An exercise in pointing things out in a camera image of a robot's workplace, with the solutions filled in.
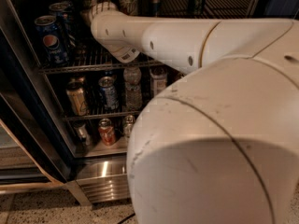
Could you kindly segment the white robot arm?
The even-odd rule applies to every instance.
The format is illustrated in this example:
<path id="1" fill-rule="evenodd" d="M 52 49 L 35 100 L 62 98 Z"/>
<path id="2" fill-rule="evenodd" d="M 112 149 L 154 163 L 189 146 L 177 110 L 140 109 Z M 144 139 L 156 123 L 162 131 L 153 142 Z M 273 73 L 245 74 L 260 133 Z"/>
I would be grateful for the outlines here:
<path id="1" fill-rule="evenodd" d="M 137 118 L 127 178 L 138 224 L 284 224 L 299 180 L 299 21 L 89 13 L 121 62 L 182 73 Z"/>

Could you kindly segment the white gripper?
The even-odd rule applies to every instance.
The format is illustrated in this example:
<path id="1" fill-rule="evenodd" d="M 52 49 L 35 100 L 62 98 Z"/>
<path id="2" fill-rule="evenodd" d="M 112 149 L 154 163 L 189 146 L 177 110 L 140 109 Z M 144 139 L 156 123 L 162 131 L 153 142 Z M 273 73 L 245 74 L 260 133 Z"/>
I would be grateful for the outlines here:
<path id="1" fill-rule="evenodd" d="M 82 10 L 80 12 L 80 16 L 83 19 L 84 23 L 87 26 L 91 25 L 91 22 L 94 17 L 102 12 L 110 11 L 110 10 L 117 10 L 117 6 L 112 3 L 110 0 L 105 0 L 102 3 L 98 3 L 92 6 L 89 10 Z"/>

